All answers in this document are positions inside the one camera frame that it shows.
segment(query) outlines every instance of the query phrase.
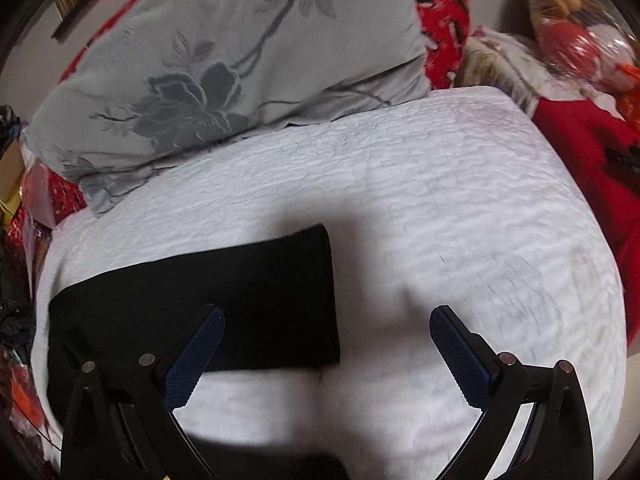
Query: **flower pattern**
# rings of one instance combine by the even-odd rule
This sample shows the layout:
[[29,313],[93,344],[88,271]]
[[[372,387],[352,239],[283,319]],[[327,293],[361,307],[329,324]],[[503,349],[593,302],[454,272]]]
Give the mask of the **flower pattern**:
[[151,139],[156,153],[169,153],[228,139],[249,126],[229,112],[242,94],[238,72],[217,60],[199,82],[183,72],[147,80],[150,94],[131,106],[132,131]]

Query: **silver rivet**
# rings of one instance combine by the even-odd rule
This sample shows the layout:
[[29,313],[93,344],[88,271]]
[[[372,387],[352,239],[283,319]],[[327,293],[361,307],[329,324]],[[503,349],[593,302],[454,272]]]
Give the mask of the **silver rivet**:
[[561,360],[558,363],[558,366],[560,367],[560,369],[563,372],[568,373],[568,374],[570,374],[571,372],[574,371],[574,366],[569,361]]
[[500,354],[500,362],[506,364],[507,366],[511,366],[516,364],[516,356],[509,352],[502,352]]
[[138,359],[138,362],[140,363],[141,366],[151,366],[153,363],[156,362],[156,356],[153,354],[144,354],[140,356],[140,359]]
[[91,373],[95,370],[95,363],[93,361],[87,361],[82,365],[82,371],[85,374]]

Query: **white quilted mattress pad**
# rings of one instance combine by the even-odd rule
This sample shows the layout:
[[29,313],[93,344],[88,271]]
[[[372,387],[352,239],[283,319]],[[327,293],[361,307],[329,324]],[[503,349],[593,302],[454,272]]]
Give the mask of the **white quilted mattress pad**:
[[[340,366],[321,380],[295,370],[205,374],[175,411],[188,434],[326,450],[353,480],[435,478],[479,416],[429,336],[430,311],[446,303],[495,351],[575,365],[597,471],[625,383],[616,263],[556,153],[492,88],[245,139],[165,172],[100,218],[69,217],[36,298],[33,369],[49,418],[47,306],[60,290],[316,222],[332,245]],[[508,466],[526,419],[522,409],[492,476]]]

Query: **gray pillow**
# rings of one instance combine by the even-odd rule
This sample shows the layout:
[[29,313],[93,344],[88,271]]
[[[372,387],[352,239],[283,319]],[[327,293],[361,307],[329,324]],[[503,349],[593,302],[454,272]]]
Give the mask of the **gray pillow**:
[[414,0],[140,0],[23,134],[105,212],[193,153],[424,97]]

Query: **beige floor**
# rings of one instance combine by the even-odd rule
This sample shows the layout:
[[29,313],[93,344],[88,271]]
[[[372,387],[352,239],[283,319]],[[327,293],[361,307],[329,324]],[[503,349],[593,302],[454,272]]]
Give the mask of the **beige floor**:
[[[25,40],[17,46],[0,76],[0,103],[11,104],[24,119],[30,120],[62,71],[105,20],[127,0],[103,0],[60,45],[50,39],[59,23],[55,8],[48,9]],[[470,0],[472,26],[487,25],[506,32],[530,32],[523,0]],[[640,339],[632,346],[640,351]],[[615,441],[601,471],[607,478],[626,455],[640,433],[640,353],[628,360],[625,400]]]

